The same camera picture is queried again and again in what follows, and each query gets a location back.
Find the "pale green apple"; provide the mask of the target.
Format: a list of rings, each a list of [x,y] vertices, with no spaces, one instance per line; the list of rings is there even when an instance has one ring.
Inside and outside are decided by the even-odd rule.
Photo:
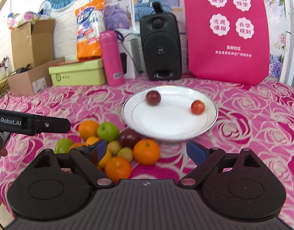
[[[74,142],[71,139],[62,138],[57,141],[54,153],[55,154],[67,153],[73,144]]]

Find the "small tangerine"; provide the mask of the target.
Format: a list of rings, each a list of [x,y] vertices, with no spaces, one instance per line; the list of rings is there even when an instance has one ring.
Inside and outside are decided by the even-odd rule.
[[[84,146],[83,143],[80,143],[80,142],[76,142],[76,143],[73,143],[69,149],[73,149],[73,148],[76,148],[76,147],[82,147]]]

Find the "large orange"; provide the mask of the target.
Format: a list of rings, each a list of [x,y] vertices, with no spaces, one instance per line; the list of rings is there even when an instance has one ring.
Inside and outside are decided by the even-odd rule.
[[[119,156],[111,158],[105,165],[105,174],[115,183],[120,179],[128,179],[131,172],[131,164],[126,159]]]
[[[79,127],[78,132],[81,138],[86,141],[92,136],[97,136],[99,124],[95,121],[83,121]]]

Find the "yellow orange kumquat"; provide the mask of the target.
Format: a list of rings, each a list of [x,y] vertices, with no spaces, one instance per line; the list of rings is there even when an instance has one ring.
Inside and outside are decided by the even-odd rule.
[[[98,163],[98,168],[99,169],[103,169],[105,167],[105,165],[107,164],[107,162],[113,157],[112,152],[107,149],[106,150],[106,154],[103,156],[103,158],[99,161]]]

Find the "small mandarin orange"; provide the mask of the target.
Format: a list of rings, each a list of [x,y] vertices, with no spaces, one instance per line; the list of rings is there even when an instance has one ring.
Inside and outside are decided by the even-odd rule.
[[[100,138],[98,138],[97,136],[90,136],[89,138],[87,138],[87,140],[85,141],[85,145],[89,146],[89,145],[93,145],[96,142],[98,142],[100,140]]]

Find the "large front orange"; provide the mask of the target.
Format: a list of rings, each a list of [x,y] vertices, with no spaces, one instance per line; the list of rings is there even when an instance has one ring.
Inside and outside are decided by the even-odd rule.
[[[119,156],[111,158],[105,165],[105,174],[115,183],[120,179],[128,179],[131,172],[131,164],[126,159]]]

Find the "bright green apple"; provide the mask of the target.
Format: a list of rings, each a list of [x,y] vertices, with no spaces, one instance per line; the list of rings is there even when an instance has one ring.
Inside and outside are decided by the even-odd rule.
[[[109,143],[119,138],[119,129],[111,122],[103,122],[97,129],[97,136]]]

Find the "tan longan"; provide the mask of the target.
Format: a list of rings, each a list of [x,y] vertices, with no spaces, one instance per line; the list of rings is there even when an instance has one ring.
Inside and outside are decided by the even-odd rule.
[[[118,141],[111,141],[108,143],[107,149],[111,151],[113,156],[116,156],[118,152],[122,149],[122,146]]]
[[[117,156],[126,159],[128,162],[132,162],[134,160],[133,150],[130,147],[123,147],[120,149]]]

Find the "dark purple plum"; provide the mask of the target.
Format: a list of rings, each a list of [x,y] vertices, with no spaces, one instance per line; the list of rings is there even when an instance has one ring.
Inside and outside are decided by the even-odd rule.
[[[142,139],[142,136],[132,129],[125,129],[119,134],[119,143],[122,147],[133,149],[135,145]]]

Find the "red orange small tomato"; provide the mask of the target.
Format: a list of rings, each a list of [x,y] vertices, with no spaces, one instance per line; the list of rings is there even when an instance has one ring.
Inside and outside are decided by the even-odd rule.
[[[191,104],[191,112],[194,115],[201,115],[202,113],[204,113],[205,109],[205,104],[200,100],[195,100]]]

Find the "orange with stem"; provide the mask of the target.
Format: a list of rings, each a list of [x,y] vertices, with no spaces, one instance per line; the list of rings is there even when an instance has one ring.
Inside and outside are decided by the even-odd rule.
[[[143,165],[155,164],[161,155],[161,149],[152,139],[140,140],[133,149],[134,159]]]

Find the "dark red plum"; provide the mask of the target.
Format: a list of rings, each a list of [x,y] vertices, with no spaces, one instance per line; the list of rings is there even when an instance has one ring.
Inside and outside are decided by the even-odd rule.
[[[149,105],[156,106],[161,102],[161,95],[158,91],[151,90],[146,94],[145,99]]]

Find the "tall open cardboard box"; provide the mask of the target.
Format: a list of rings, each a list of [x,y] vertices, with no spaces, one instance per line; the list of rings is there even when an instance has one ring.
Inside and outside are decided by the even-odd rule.
[[[27,22],[11,31],[14,69],[38,67],[54,59],[52,34],[55,20]]]

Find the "pink thermos bottle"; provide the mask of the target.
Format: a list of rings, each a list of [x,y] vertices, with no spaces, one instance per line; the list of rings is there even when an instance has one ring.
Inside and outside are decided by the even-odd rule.
[[[101,56],[109,86],[124,83],[123,67],[115,31],[104,31],[99,36]]]

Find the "bedding poster purple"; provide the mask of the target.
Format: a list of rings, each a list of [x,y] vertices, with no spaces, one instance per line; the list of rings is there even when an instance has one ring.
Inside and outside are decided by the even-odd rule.
[[[105,0],[103,18],[106,30],[133,30],[131,0]]]

